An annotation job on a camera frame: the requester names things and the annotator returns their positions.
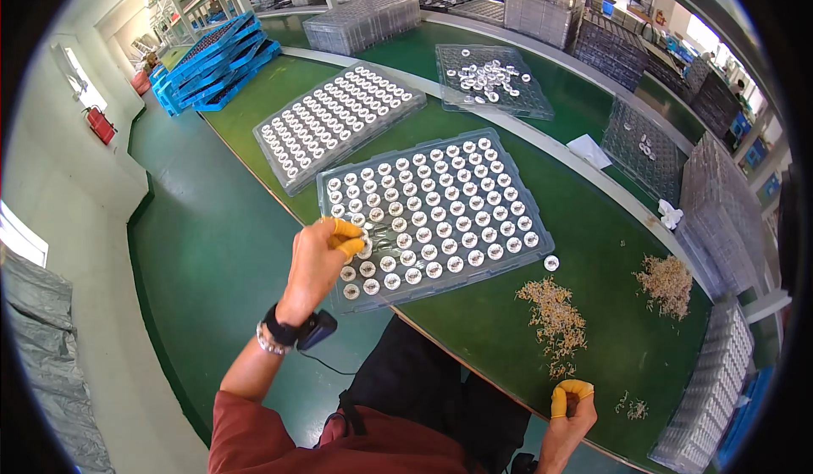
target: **green workbench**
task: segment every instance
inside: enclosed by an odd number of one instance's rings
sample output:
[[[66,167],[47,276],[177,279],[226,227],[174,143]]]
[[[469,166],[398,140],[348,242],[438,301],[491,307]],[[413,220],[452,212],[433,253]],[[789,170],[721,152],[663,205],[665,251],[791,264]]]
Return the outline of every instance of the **green workbench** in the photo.
[[[271,19],[265,26],[272,37],[283,44],[293,44],[303,35],[277,28],[281,23],[286,28],[290,26],[293,17],[285,19]],[[290,31],[288,36],[283,34],[286,31]],[[437,80],[433,46],[438,42],[493,43],[483,36],[424,23],[421,28],[376,45],[358,57]],[[429,58],[416,57],[424,54]],[[600,141],[610,112],[610,96],[547,60],[528,53],[523,53],[523,58],[534,69],[556,110],[552,122],[529,123],[563,142],[583,133]],[[338,70],[320,62],[279,56],[222,111],[204,114],[239,160],[303,224],[320,216],[315,185],[288,197],[271,172],[251,129]],[[440,102],[430,97],[426,108],[339,164],[362,162],[376,154],[488,126],[491,125],[474,114],[445,112]],[[513,156],[523,183],[539,205],[542,221],[554,237],[554,253],[562,262],[555,281],[572,290],[572,304],[587,322],[589,348],[578,351],[572,360],[577,367],[574,377],[596,386],[598,421],[587,439],[635,467],[669,472],[646,455],[689,382],[710,301],[695,284],[689,316],[682,322],[648,311],[646,296],[636,296],[639,285],[631,273],[640,270],[645,254],[665,257],[665,247],[649,229],[582,176],[518,136],[494,128]],[[606,170],[625,188],[635,188],[634,184],[624,182],[620,172],[613,174],[610,167]],[[648,200],[647,206],[652,207],[652,201],[640,190],[637,196],[642,201]],[[399,306],[396,311],[465,366],[539,416],[548,417],[551,390],[558,381],[548,377],[550,357],[544,356],[544,347],[536,343],[536,329],[528,326],[530,306],[514,299],[514,293],[526,281],[549,275],[542,262],[534,263],[453,292]],[[645,419],[629,420],[626,411],[615,413],[615,404],[625,391],[629,398],[648,403]]]

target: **white cloth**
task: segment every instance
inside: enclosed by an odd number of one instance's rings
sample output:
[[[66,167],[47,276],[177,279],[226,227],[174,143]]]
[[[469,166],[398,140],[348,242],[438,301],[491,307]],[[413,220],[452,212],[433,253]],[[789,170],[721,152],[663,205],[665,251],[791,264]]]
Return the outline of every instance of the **white cloth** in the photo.
[[[570,148],[570,151],[578,154],[587,160],[588,164],[597,169],[603,169],[605,166],[612,164],[604,151],[602,151],[593,138],[587,134],[568,142],[567,147]]]
[[[677,223],[683,218],[683,210],[675,209],[664,199],[658,201],[658,213],[663,215],[661,216],[661,223],[669,230],[675,230]]]

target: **stack of blue trays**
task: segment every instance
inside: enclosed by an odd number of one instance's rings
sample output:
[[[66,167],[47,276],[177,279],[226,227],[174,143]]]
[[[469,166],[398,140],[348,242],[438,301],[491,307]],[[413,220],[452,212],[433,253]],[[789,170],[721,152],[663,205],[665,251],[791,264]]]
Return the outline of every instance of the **stack of blue trays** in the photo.
[[[253,13],[245,13],[203,36],[153,86],[170,115],[192,106],[219,111],[260,68],[280,53]]]

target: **person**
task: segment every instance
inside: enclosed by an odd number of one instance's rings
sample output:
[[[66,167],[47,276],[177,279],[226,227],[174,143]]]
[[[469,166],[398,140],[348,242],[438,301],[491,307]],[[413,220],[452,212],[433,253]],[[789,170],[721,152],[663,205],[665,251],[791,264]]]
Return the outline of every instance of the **person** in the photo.
[[[362,363],[319,442],[297,448],[282,419],[260,402],[300,327],[364,245],[361,229],[322,218],[293,238],[288,284],[220,383],[215,396],[209,473],[364,471],[502,473],[523,444],[530,413],[394,316]],[[567,380],[567,383],[586,383]],[[589,394],[564,386],[542,440],[539,474],[560,473],[596,421]]]
[[[735,97],[739,97],[740,93],[742,93],[742,91],[745,88],[746,88],[746,83],[743,82],[742,79],[738,79],[736,83],[733,83],[730,86],[728,86],[728,91],[731,91],[731,93]]]

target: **red fire extinguisher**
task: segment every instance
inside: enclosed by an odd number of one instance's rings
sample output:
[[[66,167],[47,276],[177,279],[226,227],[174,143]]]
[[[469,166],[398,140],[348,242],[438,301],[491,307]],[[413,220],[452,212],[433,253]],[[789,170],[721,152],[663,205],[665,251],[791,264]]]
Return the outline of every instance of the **red fire extinguisher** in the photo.
[[[102,139],[105,145],[109,144],[113,135],[118,132],[118,130],[113,127],[113,123],[104,117],[104,114],[96,105],[88,107],[83,112],[85,112],[85,119],[88,121],[90,129]]]

